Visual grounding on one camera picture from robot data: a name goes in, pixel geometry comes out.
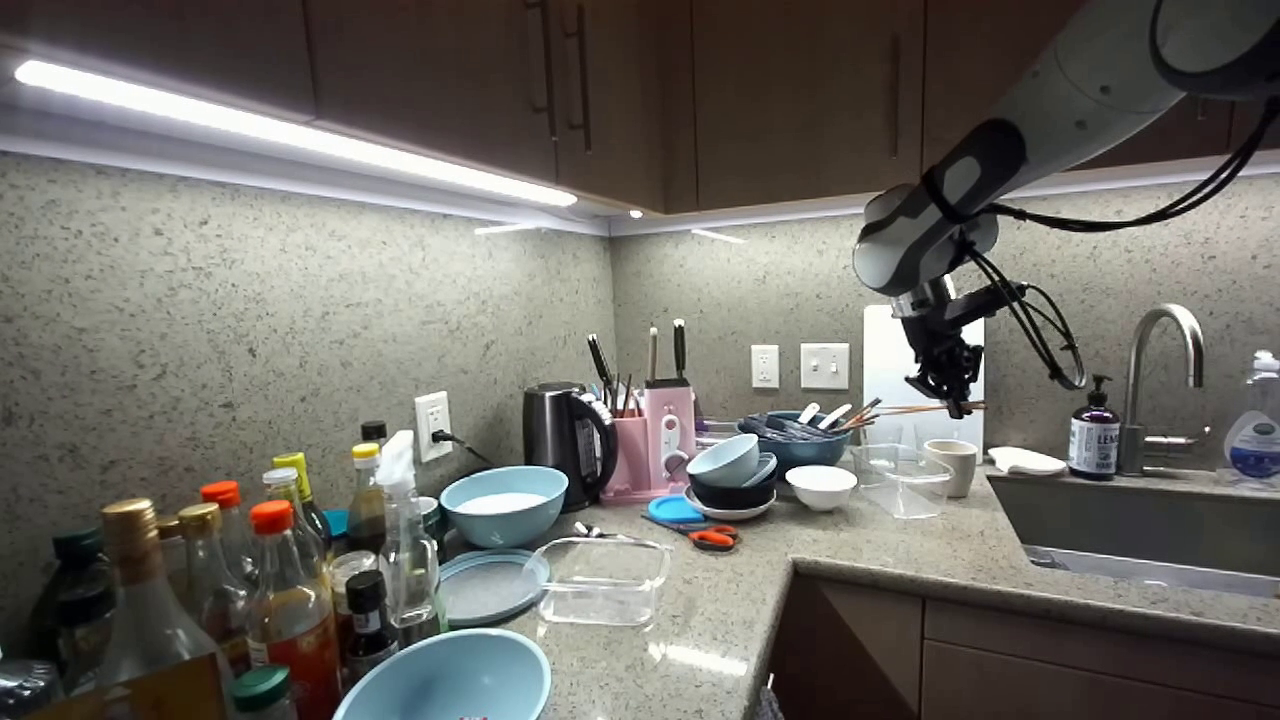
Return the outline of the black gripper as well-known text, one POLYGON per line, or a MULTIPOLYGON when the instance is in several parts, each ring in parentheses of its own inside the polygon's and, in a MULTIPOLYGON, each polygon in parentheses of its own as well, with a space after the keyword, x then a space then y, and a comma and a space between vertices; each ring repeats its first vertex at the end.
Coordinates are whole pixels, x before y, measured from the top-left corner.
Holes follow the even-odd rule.
POLYGON ((899 301, 899 322, 909 348, 916 357, 916 371, 909 383, 938 398, 952 421, 972 412, 972 383, 979 374, 984 348, 965 339, 972 319, 989 319, 1011 301, 1020 301, 1020 283, 991 278, 967 295, 957 291, 948 275, 927 278, 925 287, 899 301))

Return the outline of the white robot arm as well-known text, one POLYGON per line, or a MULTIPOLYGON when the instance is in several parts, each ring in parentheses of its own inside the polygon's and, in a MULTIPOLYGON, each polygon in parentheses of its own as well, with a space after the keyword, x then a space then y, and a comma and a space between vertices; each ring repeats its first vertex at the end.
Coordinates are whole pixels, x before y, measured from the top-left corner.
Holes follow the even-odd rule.
POLYGON ((965 258, 984 258, 1002 197, 1133 138, 1182 96, 1259 99, 1247 138, 1173 203, 1135 216, 1161 224, 1239 176, 1276 120, 1280 0, 1082 0, 1017 88, 957 138, 916 182, 864 203, 852 246, 855 278, 899 302, 916 352, 909 383, 967 412, 979 352, 961 339, 977 314, 1017 301, 1007 278, 957 301, 945 283, 965 258))

